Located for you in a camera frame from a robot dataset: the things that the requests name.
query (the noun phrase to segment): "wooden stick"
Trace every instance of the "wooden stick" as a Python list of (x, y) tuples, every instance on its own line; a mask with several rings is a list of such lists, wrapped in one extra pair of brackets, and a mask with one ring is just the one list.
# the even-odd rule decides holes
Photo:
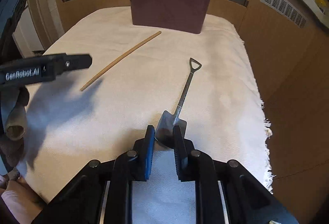
[(140, 42), (139, 44), (135, 45), (133, 48), (129, 49), (127, 52), (123, 53), (120, 57), (116, 58), (114, 61), (112, 61), (109, 65), (107, 65), (103, 70), (101, 70), (98, 74), (96, 74), (93, 78), (91, 78), (81, 89), (80, 91), (85, 90), (87, 87), (89, 87), (93, 82), (95, 82), (98, 78), (100, 78), (104, 73), (106, 73), (110, 68), (112, 68), (114, 65), (116, 65), (120, 60), (127, 57), (131, 52), (135, 51), (137, 48), (141, 47), (148, 41), (152, 40), (154, 37), (161, 34), (161, 31), (157, 32), (154, 35), (151, 35), (149, 38), (145, 39), (144, 41)]

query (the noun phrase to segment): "maroon storage bin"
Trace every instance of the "maroon storage bin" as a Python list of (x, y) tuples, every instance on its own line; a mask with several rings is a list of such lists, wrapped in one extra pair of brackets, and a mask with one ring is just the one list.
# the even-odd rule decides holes
[(210, 0), (130, 0), (134, 25), (199, 34)]

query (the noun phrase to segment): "table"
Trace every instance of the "table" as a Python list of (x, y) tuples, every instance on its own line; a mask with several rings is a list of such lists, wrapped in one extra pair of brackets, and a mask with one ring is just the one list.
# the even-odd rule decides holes
[[(124, 58), (85, 91), (79, 89), (134, 45), (162, 34)], [(29, 86), (29, 129), (18, 165), (30, 186), (49, 202), (91, 159), (115, 159), (132, 149), (148, 124), (173, 113), (193, 77), (180, 118), (185, 137), (213, 159), (237, 159), (270, 186), (264, 113), (243, 41), (223, 18), (206, 15), (201, 34), (132, 25), (130, 7), (88, 15), (46, 54), (89, 53), (89, 69)], [(155, 146), (147, 182), (133, 183), (134, 223), (195, 223), (194, 183), (181, 183), (172, 150)]]

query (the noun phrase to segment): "yellow object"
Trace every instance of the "yellow object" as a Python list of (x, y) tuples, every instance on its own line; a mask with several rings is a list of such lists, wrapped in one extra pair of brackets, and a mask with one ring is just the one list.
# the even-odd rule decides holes
[(327, 6), (327, 3), (325, 0), (315, 0), (315, 3), (318, 5), (318, 6), (321, 6), (321, 7), (326, 7)]

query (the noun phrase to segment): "metal vent grille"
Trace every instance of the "metal vent grille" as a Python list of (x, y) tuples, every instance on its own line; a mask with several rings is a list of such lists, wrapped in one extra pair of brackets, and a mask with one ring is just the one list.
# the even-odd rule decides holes
[(261, 0), (261, 2), (293, 21), (300, 28), (305, 27), (307, 19), (287, 0)]

